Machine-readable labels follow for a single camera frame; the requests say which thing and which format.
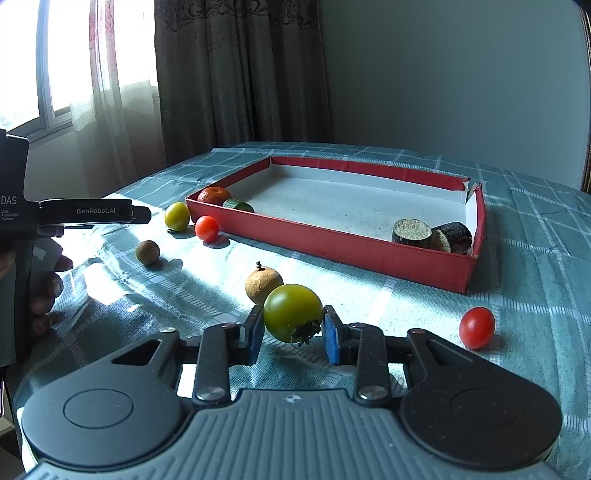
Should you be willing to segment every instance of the tablecloth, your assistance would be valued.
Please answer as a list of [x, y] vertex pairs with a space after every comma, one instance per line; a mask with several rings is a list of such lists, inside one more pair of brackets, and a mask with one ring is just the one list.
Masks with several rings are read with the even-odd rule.
[[[296, 155], [395, 165], [482, 182], [486, 236], [465, 295], [373, 273], [232, 235], [206, 246], [169, 235], [164, 209], [216, 179], [268, 155]], [[113, 197], [148, 205], [149, 225], [97, 226], [59, 239], [75, 268], [51, 314], [50, 335], [30, 359], [12, 367], [15, 408], [48, 382], [163, 326], [198, 335], [220, 322], [241, 321], [252, 307], [244, 291], [255, 262], [286, 283], [310, 287], [345, 323], [366, 322], [387, 335], [426, 328], [461, 345], [458, 323], [471, 307], [496, 317], [488, 349], [493, 363], [548, 389], [563, 411], [549, 463], [565, 478], [591, 478], [591, 197], [569, 187], [437, 155], [335, 144], [257, 143], [187, 160], [130, 185]], [[139, 241], [151, 239], [165, 260], [140, 265]], [[404, 390], [398, 365], [391, 372]], [[331, 367], [322, 339], [294, 349], [266, 336], [254, 367], [232, 367], [232, 389], [351, 388], [352, 368]]]

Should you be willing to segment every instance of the yellow cherry tomato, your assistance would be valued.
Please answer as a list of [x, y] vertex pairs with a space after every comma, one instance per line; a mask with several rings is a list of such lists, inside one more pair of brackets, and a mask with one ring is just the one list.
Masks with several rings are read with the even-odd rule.
[[189, 225], [190, 219], [189, 209], [184, 202], [173, 203], [164, 213], [164, 223], [176, 232], [184, 231]]
[[276, 339], [291, 343], [294, 329], [310, 320], [318, 325], [324, 319], [322, 302], [309, 288], [302, 285], [281, 285], [273, 290], [263, 305], [263, 321]]

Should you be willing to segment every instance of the brown round fruit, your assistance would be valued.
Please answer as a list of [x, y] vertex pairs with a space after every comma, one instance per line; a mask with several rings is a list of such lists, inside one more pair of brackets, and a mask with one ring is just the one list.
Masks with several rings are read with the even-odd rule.
[[264, 305], [269, 294], [281, 285], [283, 278], [276, 270], [263, 267], [261, 262], [256, 262], [256, 270], [248, 275], [244, 289], [254, 303]]
[[146, 240], [135, 248], [135, 257], [142, 265], [152, 265], [160, 258], [160, 247], [156, 242]]
[[221, 187], [207, 187], [201, 191], [197, 197], [197, 201], [222, 206], [226, 200], [231, 198], [232, 195], [226, 189]]

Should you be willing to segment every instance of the hand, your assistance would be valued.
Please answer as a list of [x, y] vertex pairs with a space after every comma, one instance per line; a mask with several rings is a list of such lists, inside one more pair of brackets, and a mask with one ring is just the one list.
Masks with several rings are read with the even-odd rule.
[[[16, 259], [13, 250], [0, 252], [0, 280], [8, 273]], [[49, 328], [49, 317], [47, 313], [53, 308], [56, 298], [64, 289], [64, 284], [59, 275], [55, 272], [64, 272], [73, 267], [72, 260], [62, 255], [57, 261], [54, 272], [50, 275], [45, 290], [39, 296], [31, 300], [31, 331], [35, 336], [45, 335]]]

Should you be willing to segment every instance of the red box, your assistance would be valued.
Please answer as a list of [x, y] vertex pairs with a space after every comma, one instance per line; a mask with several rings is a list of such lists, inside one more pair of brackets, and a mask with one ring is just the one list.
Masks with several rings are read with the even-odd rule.
[[[468, 192], [468, 181], [380, 164], [268, 157], [211, 185], [264, 215], [198, 202], [201, 190], [187, 206], [193, 221], [212, 216], [226, 233], [463, 293], [485, 225], [481, 186]], [[463, 220], [472, 249], [459, 255], [392, 243], [392, 227], [402, 217], [431, 227]]]

